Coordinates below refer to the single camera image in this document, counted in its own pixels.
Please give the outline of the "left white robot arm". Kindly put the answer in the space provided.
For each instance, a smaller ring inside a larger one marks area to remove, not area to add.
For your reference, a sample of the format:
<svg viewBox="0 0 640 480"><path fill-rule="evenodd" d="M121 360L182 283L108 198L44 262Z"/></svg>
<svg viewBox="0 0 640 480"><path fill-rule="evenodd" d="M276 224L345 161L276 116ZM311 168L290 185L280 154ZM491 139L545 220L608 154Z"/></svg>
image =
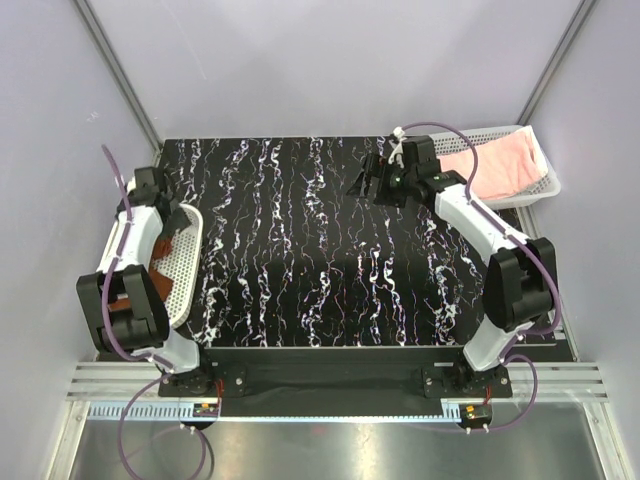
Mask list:
<svg viewBox="0 0 640 480"><path fill-rule="evenodd" d="M178 201L158 167L137 169L125 190L97 270L76 283L91 339L102 354L147 360L206 395L216 372L176 331L193 300L202 215Z"/></svg>

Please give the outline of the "pink towel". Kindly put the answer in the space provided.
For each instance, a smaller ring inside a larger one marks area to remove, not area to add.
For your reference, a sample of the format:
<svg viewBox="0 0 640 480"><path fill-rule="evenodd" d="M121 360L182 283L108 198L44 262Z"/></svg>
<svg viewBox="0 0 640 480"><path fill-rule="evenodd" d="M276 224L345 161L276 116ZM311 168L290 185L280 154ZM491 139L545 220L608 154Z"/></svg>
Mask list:
<svg viewBox="0 0 640 480"><path fill-rule="evenodd" d="M476 146L478 169L472 191L482 200L501 200L523 193L549 171L531 126Z"/></svg>

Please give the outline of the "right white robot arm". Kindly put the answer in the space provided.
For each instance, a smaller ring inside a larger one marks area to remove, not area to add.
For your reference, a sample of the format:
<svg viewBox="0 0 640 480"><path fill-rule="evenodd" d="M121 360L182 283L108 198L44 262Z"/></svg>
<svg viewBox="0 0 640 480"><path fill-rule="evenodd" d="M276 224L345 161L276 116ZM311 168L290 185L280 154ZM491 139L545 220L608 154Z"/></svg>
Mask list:
<svg viewBox="0 0 640 480"><path fill-rule="evenodd" d="M480 394L520 337L533 333L542 317L560 315L554 245L511 228L472 192L469 180L443 170L431 137L399 139L389 156L365 155L347 193L372 194L374 204L397 208L414 199L480 255L484 318L454 365L454 384L463 395Z"/></svg>

